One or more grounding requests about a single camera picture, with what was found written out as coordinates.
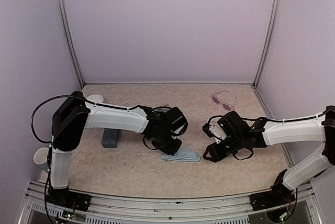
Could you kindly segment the grey-blue glasses case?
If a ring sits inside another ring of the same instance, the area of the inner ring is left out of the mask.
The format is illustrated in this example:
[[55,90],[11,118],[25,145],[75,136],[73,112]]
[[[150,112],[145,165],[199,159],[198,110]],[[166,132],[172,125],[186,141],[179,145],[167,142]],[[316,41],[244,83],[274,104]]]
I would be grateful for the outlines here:
[[120,138],[120,130],[104,129],[102,137],[103,148],[117,148]]

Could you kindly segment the light blue cloth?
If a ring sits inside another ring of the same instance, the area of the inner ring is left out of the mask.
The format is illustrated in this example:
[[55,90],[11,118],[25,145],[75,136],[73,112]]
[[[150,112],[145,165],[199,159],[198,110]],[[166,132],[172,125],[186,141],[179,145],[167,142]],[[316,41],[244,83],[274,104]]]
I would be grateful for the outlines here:
[[161,153],[161,160],[167,162],[199,162],[200,155],[198,152],[193,151],[190,147],[180,147],[174,155]]

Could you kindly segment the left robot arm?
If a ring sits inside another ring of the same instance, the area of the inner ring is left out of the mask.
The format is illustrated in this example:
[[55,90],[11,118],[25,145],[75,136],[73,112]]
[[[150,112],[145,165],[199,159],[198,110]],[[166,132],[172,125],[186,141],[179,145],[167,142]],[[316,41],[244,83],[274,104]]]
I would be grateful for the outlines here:
[[116,106],[105,104],[100,95],[85,98],[82,92],[73,92],[52,117],[50,184],[53,198],[63,206],[73,201],[73,193],[67,189],[69,168],[84,129],[140,133],[152,141],[155,149],[174,155],[182,145],[178,137],[187,127],[187,119],[178,107]]

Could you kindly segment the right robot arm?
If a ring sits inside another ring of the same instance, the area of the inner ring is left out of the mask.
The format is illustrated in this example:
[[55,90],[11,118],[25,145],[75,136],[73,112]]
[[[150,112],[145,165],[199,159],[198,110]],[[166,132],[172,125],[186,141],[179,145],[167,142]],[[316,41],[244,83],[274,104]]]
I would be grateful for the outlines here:
[[203,132],[215,142],[208,145],[203,158],[219,162],[236,156],[241,149],[253,152],[256,148],[289,143],[320,142],[320,146],[295,166],[282,171],[268,193],[268,201],[279,205],[288,192],[300,184],[334,166],[334,106],[327,106],[322,113],[308,117],[274,120],[266,117],[242,118],[236,111],[218,115],[215,125],[208,122]]

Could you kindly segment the pink glasses case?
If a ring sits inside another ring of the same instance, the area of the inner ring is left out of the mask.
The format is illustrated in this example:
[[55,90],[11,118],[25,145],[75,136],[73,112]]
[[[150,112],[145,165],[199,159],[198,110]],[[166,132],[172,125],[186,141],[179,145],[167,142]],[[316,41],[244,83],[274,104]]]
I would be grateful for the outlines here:
[[158,110],[158,111],[167,111],[169,109],[171,109],[169,104],[164,104],[163,106],[159,106],[155,108],[155,110]]

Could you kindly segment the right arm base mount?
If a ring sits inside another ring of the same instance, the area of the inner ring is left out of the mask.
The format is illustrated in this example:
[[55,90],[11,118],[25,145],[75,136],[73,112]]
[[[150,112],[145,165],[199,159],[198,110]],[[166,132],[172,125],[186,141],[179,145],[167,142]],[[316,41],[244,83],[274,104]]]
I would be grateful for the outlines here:
[[287,172],[287,169],[280,172],[269,191],[249,196],[253,211],[272,208],[295,201],[296,197],[293,190],[288,189],[283,184],[285,172]]

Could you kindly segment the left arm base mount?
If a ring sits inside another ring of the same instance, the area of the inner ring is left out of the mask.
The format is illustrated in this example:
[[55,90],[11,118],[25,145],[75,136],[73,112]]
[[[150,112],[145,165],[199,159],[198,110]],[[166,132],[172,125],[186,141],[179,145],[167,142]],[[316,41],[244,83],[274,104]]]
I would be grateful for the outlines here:
[[45,184],[44,189],[45,205],[50,203],[74,211],[88,211],[92,198],[89,194],[73,192],[68,187],[65,189],[54,189],[49,182]]

